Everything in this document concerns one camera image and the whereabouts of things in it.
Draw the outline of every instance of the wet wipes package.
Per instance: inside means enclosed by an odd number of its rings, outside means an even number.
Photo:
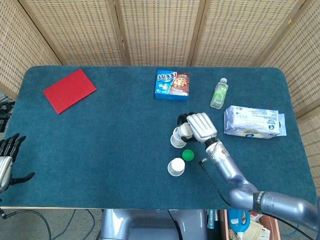
[[[224,133],[259,139],[286,136],[285,115],[277,110],[230,106],[224,112]]]
[[[189,97],[189,74],[158,70],[154,96],[156,99],[187,101]]]

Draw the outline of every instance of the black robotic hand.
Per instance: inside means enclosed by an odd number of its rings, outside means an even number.
[[[20,145],[26,139],[26,136],[17,139],[18,137],[19,133],[16,133],[12,137],[0,141],[0,194],[7,190],[10,185],[27,182],[35,175],[34,172],[31,172],[25,177],[12,178],[12,168]]]

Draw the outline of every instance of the green ball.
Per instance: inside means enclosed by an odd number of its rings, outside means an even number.
[[[195,154],[191,149],[186,149],[182,152],[182,158],[186,162],[190,162],[192,159],[194,159]]]

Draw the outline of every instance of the white cup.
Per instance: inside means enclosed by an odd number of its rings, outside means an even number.
[[[175,158],[168,164],[168,172],[174,176],[178,177],[185,171],[185,161],[181,158]]]
[[[189,124],[185,122],[184,124],[177,126],[173,130],[173,135],[176,139],[181,139],[181,137],[186,137],[187,139],[191,138],[193,133],[189,127]]]
[[[170,142],[171,142],[172,146],[174,146],[177,149],[181,149],[186,145],[186,143],[184,141],[176,138],[174,135],[171,136]]]

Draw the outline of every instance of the woven panel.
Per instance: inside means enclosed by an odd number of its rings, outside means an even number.
[[[63,64],[122,64],[106,0],[22,2]]]
[[[0,82],[18,94],[26,70],[35,65],[59,65],[12,1],[0,1]]]
[[[185,66],[199,0],[120,0],[132,65]]]
[[[211,1],[196,66],[252,66],[297,0]]]
[[[317,194],[320,195],[320,113],[299,124]]]
[[[281,69],[295,112],[320,97],[320,0],[314,0],[264,66]]]

